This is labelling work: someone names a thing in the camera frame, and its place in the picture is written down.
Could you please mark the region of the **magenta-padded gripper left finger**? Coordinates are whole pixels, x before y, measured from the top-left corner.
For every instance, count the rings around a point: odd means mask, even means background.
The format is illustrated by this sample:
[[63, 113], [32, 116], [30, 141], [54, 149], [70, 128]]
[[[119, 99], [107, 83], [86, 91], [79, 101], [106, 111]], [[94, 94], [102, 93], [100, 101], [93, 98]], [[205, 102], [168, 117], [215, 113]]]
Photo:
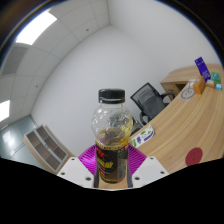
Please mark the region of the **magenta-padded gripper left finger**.
[[79, 157], [70, 157], [58, 176], [84, 188], [99, 186], [96, 146], [86, 149]]

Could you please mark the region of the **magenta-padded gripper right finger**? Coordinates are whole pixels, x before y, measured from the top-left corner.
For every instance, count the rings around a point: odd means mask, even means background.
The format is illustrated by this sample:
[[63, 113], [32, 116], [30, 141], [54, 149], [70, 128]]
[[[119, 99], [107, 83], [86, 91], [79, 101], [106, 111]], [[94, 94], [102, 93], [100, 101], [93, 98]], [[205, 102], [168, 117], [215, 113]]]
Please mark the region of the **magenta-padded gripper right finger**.
[[166, 169], [154, 157], [147, 157], [133, 146], [128, 148], [127, 184], [129, 188], [140, 188], [168, 175]]

